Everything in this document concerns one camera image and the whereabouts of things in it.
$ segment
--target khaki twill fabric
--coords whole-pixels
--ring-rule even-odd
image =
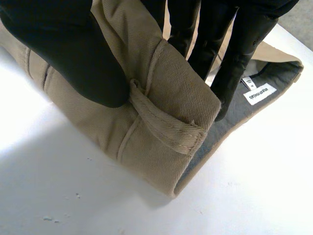
[[[220,102],[163,39],[157,23],[139,0],[95,0],[91,10],[131,87],[130,101],[120,108],[107,108],[79,95],[1,23],[0,44],[106,155],[175,197],[214,152],[206,154],[182,177],[206,140]],[[298,61],[301,66],[297,58],[264,43],[253,59]]]

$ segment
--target white label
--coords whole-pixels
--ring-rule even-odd
[[[244,77],[244,78],[242,78],[241,80],[242,80],[242,82],[244,83],[244,85],[245,85],[246,87],[248,87],[248,89],[249,89],[250,91],[256,89],[256,85],[255,85],[254,82],[252,81],[251,77]]]
[[[251,105],[255,105],[269,95],[273,94],[275,91],[277,90],[274,87],[266,83],[257,89],[245,93],[244,96]]]

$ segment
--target gloved hand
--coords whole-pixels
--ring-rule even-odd
[[[129,98],[129,85],[91,5],[92,0],[1,0],[0,18],[82,96],[120,107]]]
[[[278,18],[290,11],[297,2],[298,0],[201,0],[198,37],[188,62],[203,80],[206,80],[225,34],[235,18],[226,54],[211,86],[211,90],[222,102],[215,121],[226,115],[241,76],[257,46],[273,29]],[[184,57],[187,56],[192,40],[198,5],[195,0],[168,0],[172,25],[168,42]]]

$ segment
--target white table surface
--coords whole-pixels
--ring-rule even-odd
[[[312,235],[313,52],[280,26],[266,42],[302,76],[175,200],[104,156],[0,48],[0,234]]]

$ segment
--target clothing label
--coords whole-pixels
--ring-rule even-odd
[[[243,84],[250,90],[254,90],[256,89],[256,85],[254,84],[254,82],[252,81],[251,77],[244,77],[241,79]]]
[[[266,83],[250,92],[245,93],[244,96],[251,105],[255,105],[269,95],[273,94],[275,91],[277,90],[274,87]]]

